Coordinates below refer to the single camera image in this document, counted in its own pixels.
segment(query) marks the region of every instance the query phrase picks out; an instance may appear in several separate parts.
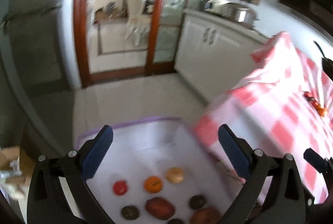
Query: white cabinet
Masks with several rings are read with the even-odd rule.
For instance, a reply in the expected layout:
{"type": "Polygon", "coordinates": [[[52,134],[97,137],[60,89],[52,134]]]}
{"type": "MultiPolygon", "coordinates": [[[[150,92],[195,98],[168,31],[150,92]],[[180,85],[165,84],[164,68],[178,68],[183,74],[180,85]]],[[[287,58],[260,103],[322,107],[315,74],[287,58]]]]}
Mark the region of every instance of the white cabinet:
{"type": "Polygon", "coordinates": [[[211,101],[256,68],[249,55],[265,40],[261,42],[229,27],[186,15],[175,69],[211,101]]]}

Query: cooking pot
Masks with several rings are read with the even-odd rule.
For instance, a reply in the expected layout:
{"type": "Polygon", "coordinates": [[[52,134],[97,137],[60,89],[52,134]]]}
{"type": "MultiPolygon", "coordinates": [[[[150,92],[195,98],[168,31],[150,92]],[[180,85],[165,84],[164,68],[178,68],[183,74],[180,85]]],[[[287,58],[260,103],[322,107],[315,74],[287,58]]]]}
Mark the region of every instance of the cooking pot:
{"type": "Polygon", "coordinates": [[[257,13],[250,7],[239,3],[227,3],[223,6],[222,17],[237,22],[240,25],[252,29],[257,13]]]}

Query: metal screw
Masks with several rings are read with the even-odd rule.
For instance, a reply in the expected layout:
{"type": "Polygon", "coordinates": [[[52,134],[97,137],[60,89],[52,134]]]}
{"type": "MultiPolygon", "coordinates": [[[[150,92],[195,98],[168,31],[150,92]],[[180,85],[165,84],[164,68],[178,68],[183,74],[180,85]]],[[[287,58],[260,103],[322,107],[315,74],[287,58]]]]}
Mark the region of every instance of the metal screw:
{"type": "Polygon", "coordinates": [[[254,150],[254,154],[255,154],[256,156],[263,156],[263,155],[264,155],[264,152],[263,152],[262,150],[260,150],[260,149],[256,149],[256,150],[254,150]]]}
{"type": "Polygon", "coordinates": [[[74,157],[74,156],[76,156],[77,153],[78,153],[77,151],[71,150],[71,151],[69,151],[68,156],[69,157],[74,157]]]}
{"type": "Polygon", "coordinates": [[[286,158],[287,158],[289,161],[293,161],[293,160],[294,160],[294,157],[293,157],[291,154],[286,154],[286,158]]]}
{"type": "Polygon", "coordinates": [[[40,155],[40,156],[38,157],[38,161],[39,161],[39,162],[43,162],[45,159],[46,159],[46,156],[45,156],[45,155],[40,155]]]}

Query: glass door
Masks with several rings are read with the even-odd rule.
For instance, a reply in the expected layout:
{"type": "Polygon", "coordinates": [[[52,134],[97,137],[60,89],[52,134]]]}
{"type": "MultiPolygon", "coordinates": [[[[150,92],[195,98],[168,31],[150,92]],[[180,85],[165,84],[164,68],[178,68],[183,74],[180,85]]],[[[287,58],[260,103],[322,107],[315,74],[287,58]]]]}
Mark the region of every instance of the glass door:
{"type": "Polygon", "coordinates": [[[203,10],[206,0],[156,0],[149,35],[146,74],[171,73],[184,19],[184,10],[203,10]]]}

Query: tablecloth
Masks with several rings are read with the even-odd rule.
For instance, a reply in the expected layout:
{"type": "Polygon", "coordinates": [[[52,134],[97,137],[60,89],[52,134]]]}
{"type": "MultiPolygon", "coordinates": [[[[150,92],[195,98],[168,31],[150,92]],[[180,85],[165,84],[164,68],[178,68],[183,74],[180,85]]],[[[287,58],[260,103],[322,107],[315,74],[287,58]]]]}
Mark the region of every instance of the tablecloth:
{"type": "MultiPolygon", "coordinates": [[[[220,125],[226,123],[237,137],[269,156],[291,153],[304,186],[315,197],[315,203],[322,203],[328,195],[324,178],[304,160],[303,154],[312,148],[323,158],[332,156],[333,82],[294,47],[286,32],[273,37],[251,56],[257,69],[213,100],[194,131],[239,181],[243,180],[237,177],[217,140],[220,125]],[[304,91],[310,91],[328,109],[326,117],[320,117],[305,100],[304,91]]],[[[269,184],[267,178],[259,203],[263,203],[269,184]]]]}

